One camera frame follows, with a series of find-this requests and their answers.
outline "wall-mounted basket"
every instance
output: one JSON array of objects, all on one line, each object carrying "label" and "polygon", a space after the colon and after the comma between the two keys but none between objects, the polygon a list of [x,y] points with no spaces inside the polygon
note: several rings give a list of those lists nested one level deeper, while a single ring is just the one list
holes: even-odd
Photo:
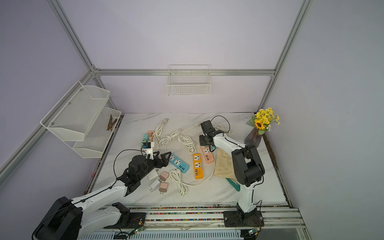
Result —
[{"label": "wall-mounted basket", "polygon": [[108,90],[81,85],[47,126],[40,123],[62,141],[84,141],[108,99]]},{"label": "wall-mounted basket", "polygon": [[[118,123],[114,120],[120,118],[121,112],[105,107],[108,90],[76,82],[68,92],[73,92],[70,99],[56,104],[61,104],[60,111],[54,115],[52,108],[40,124],[82,158],[100,158]],[[111,116],[112,131],[108,129]]]},{"label": "wall-mounted basket", "polygon": [[169,65],[168,95],[210,95],[211,78],[209,69],[209,65]]},{"label": "wall-mounted basket", "polygon": [[112,136],[112,131],[107,130],[111,115],[113,122],[116,119],[119,120],[121,112],[112,108],[103,108],[84,141],[77,141],[72,149],[83,158],[101,158]]}]

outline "cloth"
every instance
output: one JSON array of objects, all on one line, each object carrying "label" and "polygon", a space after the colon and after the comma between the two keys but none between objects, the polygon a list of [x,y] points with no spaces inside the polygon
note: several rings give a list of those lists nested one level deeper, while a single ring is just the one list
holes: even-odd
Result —
[{"label": "cloth", "polygon": [[219,148],[217,149],[215,161],[215,176],[236,179],[235,171],[233,170],[232,156]]}]

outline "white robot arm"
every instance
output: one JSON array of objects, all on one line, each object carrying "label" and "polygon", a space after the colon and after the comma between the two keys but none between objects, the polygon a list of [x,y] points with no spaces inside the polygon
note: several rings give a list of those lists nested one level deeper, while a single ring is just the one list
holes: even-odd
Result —
[{"label": "white robot arm", "polygon": [[153,144],[149,142],[144,145],[146,157],[134,156],[123,175],[113,183],[81,197],[62,197],[56,200],[34,230],[32,239],[76,240],[106,226],[142,226],[145,213],[130,213],[129,209],[119,202],[102,211],[96,210],[135,191],[140,186],[140,180],[154,168],[168,165],[171,152],[164,153],[159,158],[159,152],[153,152]]},{"label": "white robot arm", "polygon": [[253,190],[260,184],[265,173],[263,163],[257,149],[253,145],[245,145],[227,136],[221,130],[215,130],[211,121],[202,122],[203,135],[200,135],[201,146],[215,146],[223,149],[232,156],[233,169],[236,179],[241,184],[240,199],[236,212],[224,212],[224,224],[226,227],[260,226],[264,225],[262,214],[255,210],[253,203]]}]

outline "green leaf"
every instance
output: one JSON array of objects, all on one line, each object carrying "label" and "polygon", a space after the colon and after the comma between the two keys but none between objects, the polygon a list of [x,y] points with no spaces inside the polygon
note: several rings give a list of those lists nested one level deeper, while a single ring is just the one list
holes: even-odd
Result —
[{"label": "green leaf", "polygon": [[246,124],[246,125],[250,125],[251,127],[256,127],[256,126],[255,126],[255,121],[252,120],[252,119],[248,120],[245,124]]}]

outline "extension cord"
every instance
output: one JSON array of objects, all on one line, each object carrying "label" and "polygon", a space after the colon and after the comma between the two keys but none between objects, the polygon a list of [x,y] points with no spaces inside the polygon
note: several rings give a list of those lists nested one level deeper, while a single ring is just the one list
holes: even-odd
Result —
[{"label": "extension cord", "polygon": [[177,183],[177,188],[179,189],[180,195],[184,196],[188,192],[187,186],[190,186],[190,187],[200,186],[201,184],[205,183],[208,179],[210,179],[210,177],[215,172],[215,164],[216,164],[216,161],[214,162],[214,169],[213,169],[211,175],[209,175],[209,177],[207,177],[204,181],[202,181],[199,184],[192,185],[192,184],[183,183],[181,181],[181,171],[179,169],[173,169],[173,170],[169,171],[169,178],[172,181]]},{"label": "extension cord", "polygon": [[215,123],[213,127],[215,128],[215,130],[223,131],[228,137],[231,136],[231,134],[233,133],[233,129],[223,127],[220,123]]},{"label": "extension cord", "polygon": [[184,144],[187,148],[189,153],[194,154],[196,153],[196,148],[195,148],[195,142],[190,138],[189,136],[182,136],[179,135],[182,132],[186,132],[194,127],[199,126],[199,123],[196,123],[192,127],[188,128],[187,130],[181,131],[180,129],[175,130],[171,135],[166,135],[164,138],[160,138],[161,132],[163,130],[163,126],[165,122],[168,122],[169,118],[165,118],[164,120],[161,121],[161,123],[157,126],[154,137],[153,137],[153,142],[157,147],[159,146],[164,146],[165,152],[167,152],[167,145],[174,139],[176,136],[178,136],[178,141]]}]

